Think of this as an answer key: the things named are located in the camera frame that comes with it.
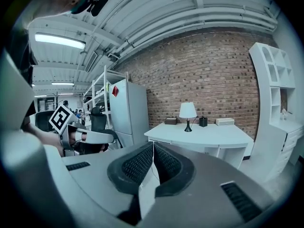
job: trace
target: white metal shelf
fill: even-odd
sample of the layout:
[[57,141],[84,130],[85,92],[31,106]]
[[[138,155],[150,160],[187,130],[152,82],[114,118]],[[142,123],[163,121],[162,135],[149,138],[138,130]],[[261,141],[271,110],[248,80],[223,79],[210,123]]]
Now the white metal shelf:
[[[105,111],[103,112],[103,114],[105,114],[107,116],[107,127],[108,128],[110,126],[109,114],[111,114],[111,112],[108,111],[109,88],[112,84],[115,84],[125,78],[128,81],[128,73],[122,74],[119,72],[115,72],[115,71],[107,69],[107,67],[105,66],[104,72],[96,80],[92,81],[92,85],[84,93],[84,99],[85,99],[85,96],[90,91],[92,91],[92,99],[89,100],[88,102],[86,102],[85,105],[92,103],[93,107],[95,107],[96,104],[98,104],[98,103],[104,103]],[[101,82],[103,81],[103,84],[101,84],[101,83],[98,84],[99,86],[102,86],[101,92],[99,94],[95,95],[95,90],[96,90],[95,87],[97,86],[96,84],[99,81],[101,81]]]

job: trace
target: person's arm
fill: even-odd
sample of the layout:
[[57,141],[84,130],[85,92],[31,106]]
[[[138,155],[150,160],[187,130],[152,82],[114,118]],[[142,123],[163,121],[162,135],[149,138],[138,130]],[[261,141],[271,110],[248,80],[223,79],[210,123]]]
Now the person's arm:
[[60,156],[63,157],[63,147],[61,146],[57,133],[44,132],[32,123],[27,123],[22,129],[27,133],[35,135],[43,144],[55,146],[58,149]]
[[[58,152],[61,157],[63,157],[63,147],[59,140],[59,135],[57,133],[48,133],[42,131],[41,129],[37,128],[34,124],[29,122],[29,117],[26,117],[22,130],[35,135],[43,144],[53,145],[58,149]],[[82,134],[82,140],[86,140],[86,133]],[[75,143],[75,132],[70,133],[69,135],[69,142],[70,145]]]

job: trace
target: qr code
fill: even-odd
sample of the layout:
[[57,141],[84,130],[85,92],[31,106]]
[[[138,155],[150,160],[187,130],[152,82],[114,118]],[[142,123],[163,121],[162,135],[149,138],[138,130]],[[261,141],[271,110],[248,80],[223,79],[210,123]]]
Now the qr code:
[[70,113],[62,106],[60,106],[54,117],[51,119],[51,122],[59,131],[61,131],[61,128],[63,128],[65,126],[65,123],[68,121],[69,116]]

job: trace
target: ceiling light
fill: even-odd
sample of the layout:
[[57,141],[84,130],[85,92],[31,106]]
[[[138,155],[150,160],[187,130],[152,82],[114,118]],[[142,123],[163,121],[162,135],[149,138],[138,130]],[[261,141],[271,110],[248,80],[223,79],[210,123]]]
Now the ceiling light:
[[52,85],[54,85],[54,86],[73,86],[74,85],[74,83],[52,83]]
[[78,49],[84,49],[86,46],[86,43],[81,40],[71,39],[69,37],[64,36],[54,36],[52,34],[46,33],[36,33],[35,40],[40,42],[61,44],[64,46],[74,47]]

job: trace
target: wall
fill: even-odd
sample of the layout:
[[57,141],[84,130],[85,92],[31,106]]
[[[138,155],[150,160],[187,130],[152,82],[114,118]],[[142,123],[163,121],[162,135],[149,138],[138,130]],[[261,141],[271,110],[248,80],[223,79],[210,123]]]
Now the wall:
[[[304,124],[304,48],[293,26],[283,13],[277,18],[278,26],[273,37],[278,47],[287,52],[291,67],[294,72],[296,110],[295,118],[298,122]],[[304,157],[304,138],[298,140],[297,145],[290,157],[290,162],[295,164],[299,155]]]
[[[58,97],[58,102],[59,104],[62,104],[63,101],[67,100],[68,101],[68,107],[71,108],[73,111],[76,109],[82,109],[83,110],[83,97],[81,96],[59,96]],[[35,109],[36,112],[38,112],[38,105],[37,105],[37,98],[34,99],[34,104],[35,104]],[[81,107],[77,107],[77,102],[81,102]]]
[[147,47],[114,69],[128,71],[132,82],[147,86],[151,128],[178,117],[181,103],[190,101],[209,123],[232,117],[255,138],[259,96],[248,51],[255,42],[276,46],[270,35],[248,29],[189,31]]

